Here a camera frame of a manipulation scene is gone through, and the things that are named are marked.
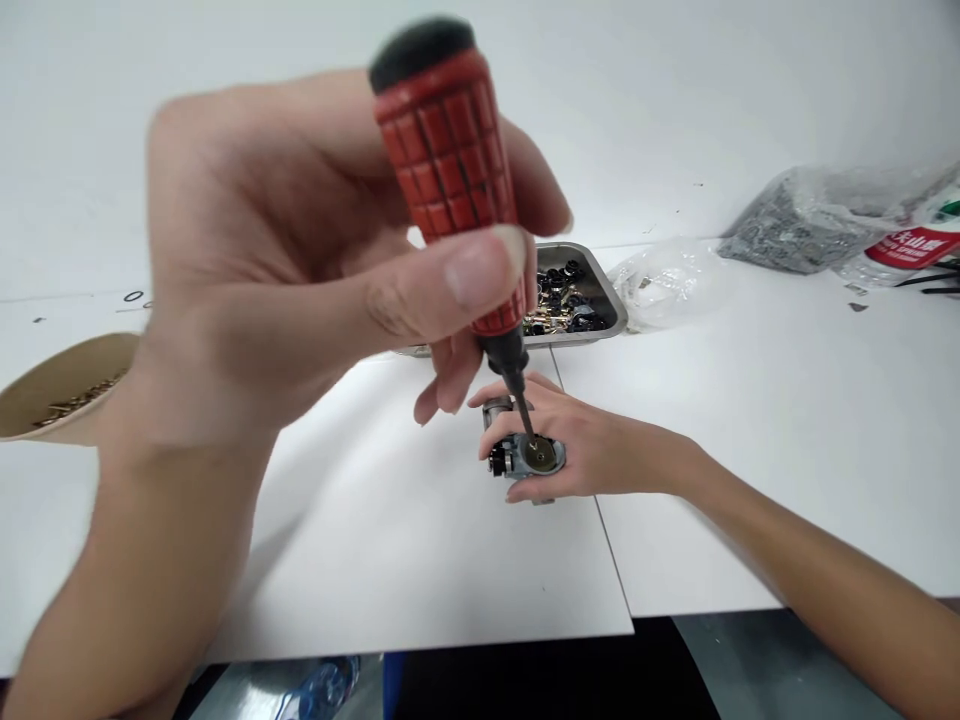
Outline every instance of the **right hand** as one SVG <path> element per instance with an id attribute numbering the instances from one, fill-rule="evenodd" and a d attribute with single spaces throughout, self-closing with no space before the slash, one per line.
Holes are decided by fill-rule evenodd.
<path id="1" fill-rule="evenodd" d="M 562 442 L 567 460 L 556 475 L 514 483 L 507 493 L 509 503 L 634 492 L 683 495 L 694 478 L 715 465 L 688 437 L 580 402 L 540 373 L 526 377 L 526 398 L 534 407 L 530 412 L 533 428 Z M 502 381 L 495 382 L 467 404 L 476 408 L 509 394 Z M 486 459 L 507 435 L 522 432 L 518 413 L 500 413 L 480 438 L 480 459 Z"/>
<path id="2" fill-rule="evenodd" d="M 159 444 L 246 445 L 275 436 L 361 358 L 421 343 L 437 374 L 416 420 L 460 408 L 482 358 L 470 322 L 522 273 L 536 303 L 529 233 L 560 232 L 570 208 L 533 141 L 502 120 L 522 228 L 415 251 L 373 102 L 366 74 L 346 71 L 158 113 L 147 163 L 154 310 L 121 388 L 130 411 L 114 427 L 139 413 L 135 434 Z"/>

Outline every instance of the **brass screws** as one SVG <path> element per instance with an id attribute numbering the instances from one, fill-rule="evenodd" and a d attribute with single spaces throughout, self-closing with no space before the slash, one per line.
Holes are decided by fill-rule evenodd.
<path id="1" fill-rule="evenodd" d="M 47 425 L 55 423 L 57 420 L 63 420 L 63 418 L 76 412 L 80 408 L 89 405 L 114 385 L 116 385 L 126 372 L 126 370 L 121 370 L 112 378 L 104 380 L 103 382 L 99 382 L 96 385 L 92 385 L 85 392 L 82 392 L 79 395 L 70 398 L 69 400 L 50 403 L 47 405 L 47 409 L 50 411 L 50 416 L 33 423 L 33 426 L 37 428 L 46 427 Z"/>

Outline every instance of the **screwdriver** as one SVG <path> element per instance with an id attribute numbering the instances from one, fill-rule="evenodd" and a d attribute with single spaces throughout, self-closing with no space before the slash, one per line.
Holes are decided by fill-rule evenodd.
<path id="1" fill-rule="evenodd" d="M 374 116 L 390 162 L 428 244 L 467 230 L 517 223 L 496 96 L 473 28 L 435 18 L 394 36 L 369 70 Z M 471 329 L 490 369 L 516 398 L 527 442 L 537 447 L 524 392 L 526 278 Z"/>

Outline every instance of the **metal tray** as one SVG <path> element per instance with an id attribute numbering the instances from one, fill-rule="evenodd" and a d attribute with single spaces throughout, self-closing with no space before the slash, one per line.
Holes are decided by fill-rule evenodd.
<path id="1" fill-rule="evenodd" d="M 614 337 L 627 326 L 627 311 L 620 298 L 613 291 L 610 281 L 597 264 L 597 259 L 588 248 L 572 242 L 549 242 L 537 244 L 537 269 L 562 268 L 568 260 L 576 260 L 586 275 L 577 281 L 577 289 L 584 299 L 607 324 L 606 330 L 594 330 L 581 333 L 562 333 L 558 335 L 536 335 L 523 339 L 524 345 L 531 350 L 544 347 L 573 347 L 587 345 L 604 338 Z M 413 345 L 397 350 L 401 355 L 430 357 L 430 347 Z"/>

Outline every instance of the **clear plastic bag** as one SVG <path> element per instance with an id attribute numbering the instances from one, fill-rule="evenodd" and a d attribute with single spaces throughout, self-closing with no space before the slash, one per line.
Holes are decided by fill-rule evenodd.
<path id="1" fill-rule="evenodd" d="M 717 252 L 802 275 L 826 270 L 889 233 L 923 225 L 929 199 L 958 169 L 791 168 L 764 189 Z"/>
<path id="2" fill-rule="evenodd" d="M 716 240 L 673 238 L 644 247 L 607 278 L 627 309 L 629 332 L 681 325 L 726 302 L 733 285 Z"/>

